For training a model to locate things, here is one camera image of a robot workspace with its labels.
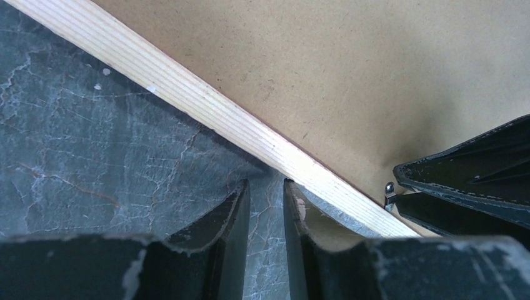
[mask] black plastic piece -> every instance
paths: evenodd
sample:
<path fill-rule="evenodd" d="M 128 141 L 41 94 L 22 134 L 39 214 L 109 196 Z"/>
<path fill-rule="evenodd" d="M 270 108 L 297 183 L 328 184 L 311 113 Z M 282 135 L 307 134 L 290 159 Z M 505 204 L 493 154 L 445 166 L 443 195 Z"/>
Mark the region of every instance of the black plastic piece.
<path fill-rule="evenodd" d="M 396 166 L 394 175 L 422 193 L 397 197 L 406 218 L 444 235 L 506 234 L 529 245 L 530 115 Z"/>
<path fill-rule="evenodd" d="M 296 185 L 286 181 L 293 300 L 530 299 L 530 253 L 510 237 L 365 239 L 330 249 L 317 235 L 329 233 L 336 246 L 347 229 L 316 232 L 321 227 L 312 227 L 311 218 L 319 224 L 333 220 L 318 211 L 311 214 L 312 209 Z"/>
<path fill-rule="evenodd" d="M 167 239 L 19 236 L 0 241 L 0 299 L 241 299 L 249 184 Z"/>

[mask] gray marble surface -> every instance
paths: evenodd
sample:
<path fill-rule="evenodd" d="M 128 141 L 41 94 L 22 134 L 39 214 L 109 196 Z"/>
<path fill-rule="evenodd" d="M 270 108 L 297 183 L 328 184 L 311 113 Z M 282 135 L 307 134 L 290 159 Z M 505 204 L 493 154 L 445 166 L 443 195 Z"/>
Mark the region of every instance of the gray marble surface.
<path fill-rule="evenodd" d="M 3 1 L 0 49 L 0 236 L 164 238 L 248 178 L 244 298 L 289 299 L 281 174 Z"/>

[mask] pine wood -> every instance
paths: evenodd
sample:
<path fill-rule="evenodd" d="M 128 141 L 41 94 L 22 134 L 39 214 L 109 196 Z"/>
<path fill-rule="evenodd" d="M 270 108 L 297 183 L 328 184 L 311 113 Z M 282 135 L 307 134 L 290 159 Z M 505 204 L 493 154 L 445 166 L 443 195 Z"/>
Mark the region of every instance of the pine wood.
<path fill-rule="evenodd" d="M 7 2 L 373 231 L 419 235 L 93 2 Z"/>

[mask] gray stone slab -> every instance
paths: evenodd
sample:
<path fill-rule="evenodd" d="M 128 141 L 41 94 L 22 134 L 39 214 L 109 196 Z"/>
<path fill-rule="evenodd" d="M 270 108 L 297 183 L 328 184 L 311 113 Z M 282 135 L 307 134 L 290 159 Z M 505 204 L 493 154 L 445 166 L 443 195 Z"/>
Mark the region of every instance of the gray stone slab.
<path fill-rule="evenodd" d="M 3 1 L 0 50 L 0 237 L 165 238 L 248 178 L 244 297 L 289 299 L 284 176 Z"/>

